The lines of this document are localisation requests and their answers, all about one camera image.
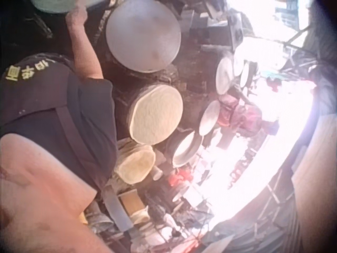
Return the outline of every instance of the man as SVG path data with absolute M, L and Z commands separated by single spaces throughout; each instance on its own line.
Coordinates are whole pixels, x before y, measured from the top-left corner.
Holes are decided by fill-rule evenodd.
M 117 155 L 112 84 L 86 19 L 80 2 L 66 17 L 74 66 L 38 54 L 1 78 L 1 241 L 13 252 L 110 252 L 77 220 Z
M 240 105 L 239 100 L 229 94 L 219 97 L 221 102 L 218 124 L 229 127 L 242 137 L 250 138 L 263 129 L 269 135 L 276 135 L 279 129 L 278 121 L 262 120 L 262 111 L 256 105 Z

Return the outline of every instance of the workshop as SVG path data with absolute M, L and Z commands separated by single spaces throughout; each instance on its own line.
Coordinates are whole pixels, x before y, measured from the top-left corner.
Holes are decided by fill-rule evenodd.
M 328 1 L 2 6 L 9 252 L 337 252 Z

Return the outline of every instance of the black t-shirt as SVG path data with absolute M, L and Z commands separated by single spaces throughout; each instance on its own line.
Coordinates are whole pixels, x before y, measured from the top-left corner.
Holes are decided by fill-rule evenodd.
M 108 80 L 80 80 L 74 72 L 71 72 L 68 81 L 69 112 L 89 152 L 108 180 L 117 158 L 112 84 Z M 34 141 L 99 190 L 69 145 L 54 109 L 32 113 L 3 126 L 0 137 L 8 133 Z

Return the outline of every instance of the black apron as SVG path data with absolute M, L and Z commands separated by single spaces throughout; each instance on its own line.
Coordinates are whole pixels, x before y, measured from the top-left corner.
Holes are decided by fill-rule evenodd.
M 67 107 L 72 70 L 47 55 L 32 56 L 11 66 L 0 81 L 0 128 L 31 113 L 54 109 L 65 136 L 98 189 L 106 176 L 85 145 Z

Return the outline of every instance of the hand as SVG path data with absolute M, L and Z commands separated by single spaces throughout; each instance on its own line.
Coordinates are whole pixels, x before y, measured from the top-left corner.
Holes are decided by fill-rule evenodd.
M 87 18 L 88 13 L 82 0 L 76 0 L 75 8 L 65 17 L 68 29 L 70 30 L 77 27 L 83 27 Z

